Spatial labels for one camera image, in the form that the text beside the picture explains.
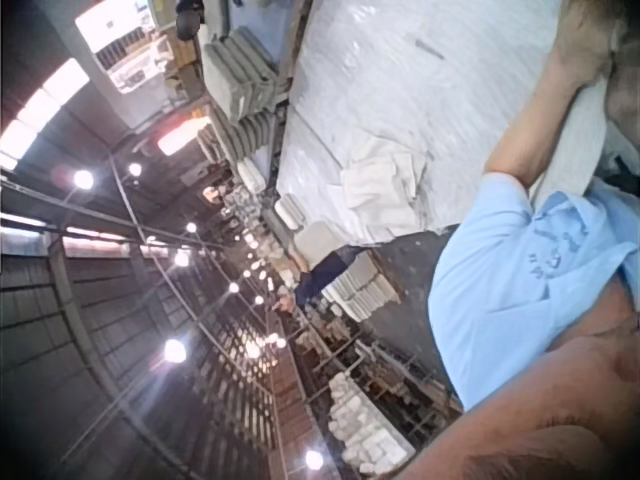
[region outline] forearm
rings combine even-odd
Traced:
[[[292,245],[289,246],[289,255],[293,259],[294,262],[298,265],[298,268],[302,272],[309,271],[309,263],[307,260],[296,250],[296,247]]]
[[[494,149],[485,172],[512,175],[530,188],[551,161],[578,88],[552,51],[533,96]]]

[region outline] person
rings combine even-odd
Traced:
[[[204,23],[203,0],[180,0],[176,4],[176,35],[178,40],[190,41]]]
[[[569,0],[527,106],[436,267],[434,338],[466,413],[398,480],[637,479],[640,200],[594,179],[534,212],[576,93],[608,68],[619,2]]]
[[[289,255],[300,269],[300,281],[293,295],[284,293],[272,309],[293,313],[296,306],[304,308],[305,305],[320,295],[320,292],[325,287],[347,271],[349,266],[356,260],[356,257],[365,250],[366,248],[364,247],[345,245],[331,252],[316,266],[310,268],[307,260],[292,244],[289,247]]]

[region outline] worker in dark shirt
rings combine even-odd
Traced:
[[[317,297],[325,287],[342,275],[364,250],[366,248],[345,245],[331,252],[315,267],[309,268],[306,259],[298,253],[295,247],[291,246],[289,254],[300,269],[300,282],[295,288],[294,294],[282,295],[280,300],[273,306],[273,309],[291,313],[296,306],[303,308]]]
[[[178,39],[188,42],[195,37],[204,23],[203,0],[180,0],[176,4],[176,33]]]

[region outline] light blue shirt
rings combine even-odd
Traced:
[[[466,410],[544,353],[622,269],[640,306],[640,201],[594,179],[535,212],[513,177],[484,176],[444,249],[429,319]]]

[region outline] concrete floor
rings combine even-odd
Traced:
[[[423,367],[448,385],[442,360],[427,317],[427,296],[440,253],[451,234],[431,232],[397,238],[376,249],[385,270],[405,290],[400,304],[389,303],[366,323],[383,342],[414,355]]]

